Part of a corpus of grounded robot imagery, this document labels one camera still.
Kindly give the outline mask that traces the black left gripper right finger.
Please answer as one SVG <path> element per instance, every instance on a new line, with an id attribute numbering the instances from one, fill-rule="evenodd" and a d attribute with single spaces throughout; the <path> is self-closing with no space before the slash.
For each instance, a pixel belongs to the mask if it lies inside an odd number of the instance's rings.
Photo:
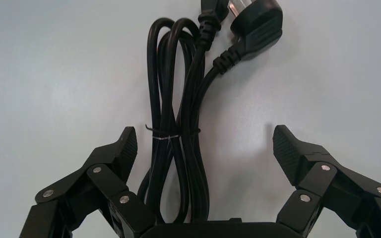
<path id="1" fill-rule="evenodd" d="M 315 215 L 333 211 L 358 238 L 381 238 L 381 183 L 352 171 L 321 145 L 301 141 L 285 125 L 273 132 L 273 155 L 297 190 L 317 197 Z"/>

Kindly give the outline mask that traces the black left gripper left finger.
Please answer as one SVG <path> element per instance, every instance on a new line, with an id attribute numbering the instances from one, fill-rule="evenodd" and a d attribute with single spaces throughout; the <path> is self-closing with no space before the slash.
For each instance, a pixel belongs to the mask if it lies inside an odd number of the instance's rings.
<path id="1" fill-rule="evenodd" d="M 136 156 L 136 131 L 128 126 L 116 142 L 95 148 L 78 170 L 36 194 L 20 236 L 70 238 L 99 211 L 117 236 L 142 237 L 156 218 L 127 186 Z"/>

